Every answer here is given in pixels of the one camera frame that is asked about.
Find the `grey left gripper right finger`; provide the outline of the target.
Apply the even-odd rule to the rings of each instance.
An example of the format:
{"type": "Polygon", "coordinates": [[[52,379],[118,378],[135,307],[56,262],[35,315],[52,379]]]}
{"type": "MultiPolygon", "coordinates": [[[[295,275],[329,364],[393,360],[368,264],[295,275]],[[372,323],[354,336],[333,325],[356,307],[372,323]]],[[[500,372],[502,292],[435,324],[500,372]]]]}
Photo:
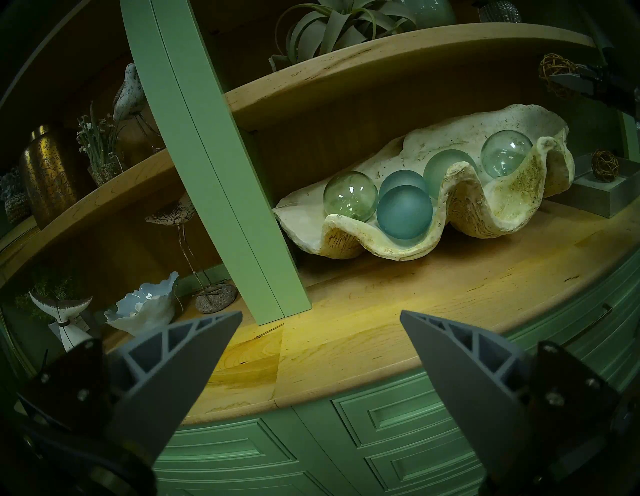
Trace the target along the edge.
{"type": "Polygon", "coordinates": [[[483,487],[552,487],[622,434],[622,396],[562,345],[402,310],[400,322],[486,471],[483,487]]]}

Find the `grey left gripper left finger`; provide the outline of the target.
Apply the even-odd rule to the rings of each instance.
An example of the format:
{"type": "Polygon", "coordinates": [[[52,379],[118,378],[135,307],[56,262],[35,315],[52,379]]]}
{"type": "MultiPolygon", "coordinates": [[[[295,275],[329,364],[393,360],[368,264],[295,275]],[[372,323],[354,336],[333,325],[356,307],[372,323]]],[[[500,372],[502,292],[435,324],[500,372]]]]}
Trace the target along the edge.
{"type": "Polygon", "coordinates": [[[85,439],[133,447],[154,463],[200,397],[241,311],[165,324],[105,352],[88,339],[18,392],[28,416],[85,439]]]}

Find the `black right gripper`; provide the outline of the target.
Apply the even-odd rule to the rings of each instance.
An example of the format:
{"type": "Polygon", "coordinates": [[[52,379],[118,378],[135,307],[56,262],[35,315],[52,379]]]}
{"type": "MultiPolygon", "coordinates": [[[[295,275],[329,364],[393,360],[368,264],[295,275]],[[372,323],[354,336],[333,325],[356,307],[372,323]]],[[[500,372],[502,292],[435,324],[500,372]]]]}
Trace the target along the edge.
{"type": "Polygon", "coordinates": [[[606,65],[578,64],[577,73],[553,74],[549,82],[562,94],[579,94],[617,110],[639,108],[638,87],[606,65]]]}

